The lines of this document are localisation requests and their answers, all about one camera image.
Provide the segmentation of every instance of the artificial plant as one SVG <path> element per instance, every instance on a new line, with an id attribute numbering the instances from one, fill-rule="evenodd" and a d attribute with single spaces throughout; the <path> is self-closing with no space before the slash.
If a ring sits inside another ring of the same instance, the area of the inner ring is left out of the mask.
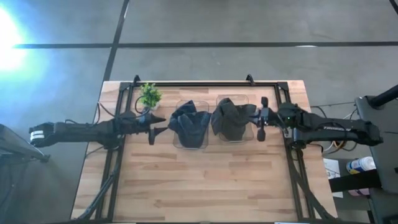
<path id="1" fill-rule="evenodd" d="M 156 103 L 160 101 L 162 98 L 162 94 L 155 87 L 155 84 L 145 83 L 141 86 L 141 97 L 140 101 L 142 104 L 154 108 Z"/>

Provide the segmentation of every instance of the black cloth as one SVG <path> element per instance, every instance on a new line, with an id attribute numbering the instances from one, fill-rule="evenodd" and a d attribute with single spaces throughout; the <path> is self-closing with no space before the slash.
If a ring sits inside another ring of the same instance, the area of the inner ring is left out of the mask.
<path id="1" fill-rule="evenodd" d="M 235 106 L 229 98 L 222 99 L 211 116 L 214 134 L 222 133 L 229 141 L 241 141 L 249 116 L 256 109 L 257 106 L 252 104 Z"/>
<path id="2" fill-rule="evenodd" d="M 205 139 L 211 113 L 197 112 L 190 100 L 180 106 L 170 118 L 169 128 L 175 131 L 183 147 L 200 148 Z"/>

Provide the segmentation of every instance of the potted plant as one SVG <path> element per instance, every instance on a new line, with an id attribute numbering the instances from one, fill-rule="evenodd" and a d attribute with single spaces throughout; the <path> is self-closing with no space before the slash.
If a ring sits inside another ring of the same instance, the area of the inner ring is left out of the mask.
<path id="1" fill-rule="evenodd" d="M 155 87 L 155 84 L 145 83 L 141 86 L 141 103 L 154 111 L 159 107 L 159 101 L 162 98 L 161 92 Z"/>

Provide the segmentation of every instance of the wooden table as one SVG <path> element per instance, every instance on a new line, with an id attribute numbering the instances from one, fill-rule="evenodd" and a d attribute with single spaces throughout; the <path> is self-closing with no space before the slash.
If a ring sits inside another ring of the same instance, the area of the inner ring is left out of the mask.
<path id="1" fill-rule="evenodd" d="M 120 82 L 105 82 L 100 102 L 115 111 Z M 293 103 L 310 111 L 301 80 L 288 81 Z M 167 118 L 182 100 L 203 101 L 214 111 L 219 95 L 246 95 L 261 107 L 261 97 L 277 110 L 275 92 L 269 87 L 160 87 L 163 97 L 157 116 Z M 139 96 L 136 88 L 133 103 Z M 101 110 L 101 121 L 111 117 Z M 154 146 L 147 135 L 128 136 L 124 148 L 114 211 L 115 222 L 273 222 L 296 221 L 286 153 L 279 129 L 267 127 L 265 142 L 226 144 L 209 125 L 208 146 L 186 150 L 173 145 L 174 132 L 160 134 Z M 90 143 L 88 152 L 98 148 Z M 310 188 L 320 203 L 336 217 L 320 149 L 304 151 Z M 72 217 L 79 216 L 100 189 L 106 151 L 89 155 L 84 163 Z M 108 207 L 109 196 L 104 208 Z"/>

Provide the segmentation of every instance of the concrete floor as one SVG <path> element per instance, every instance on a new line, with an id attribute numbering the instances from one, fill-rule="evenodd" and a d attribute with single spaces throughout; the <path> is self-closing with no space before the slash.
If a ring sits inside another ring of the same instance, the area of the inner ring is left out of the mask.
<path id="1" fill-rule="evenodd" d="M 2 0 L 0 8 L 12 17 L 20 44 L 84 44 L 112 43 L 122 4 Z M 397 22 L 388 0 L 135 0 L 120 42 L 397 41 Z M 28 139 L 28 128 L 46 121 L 92 122 L 110 49 L 12 52 L 23 61 L 0 67 L 1 124 Z M 132 80 L 135 74 L 143 80 L 242 80 L 248 73 L 258 80 L 302 79 L 311 104 L 319 105 L 353 101 L 396 85 L 397 58 L 398 47 L 119 49 L 110 80 Z M 10 55 L 0 59 L 2 66 L 11 64 Z M 352 110 L 346 105 L 326 113 L 344 117 Z M 51 160 L 28 165 L 7 223 L 68 220 L 85 147 L 44 148 Z M 333 156 L 366 154 L 369 150 L 361 147 Z"/>

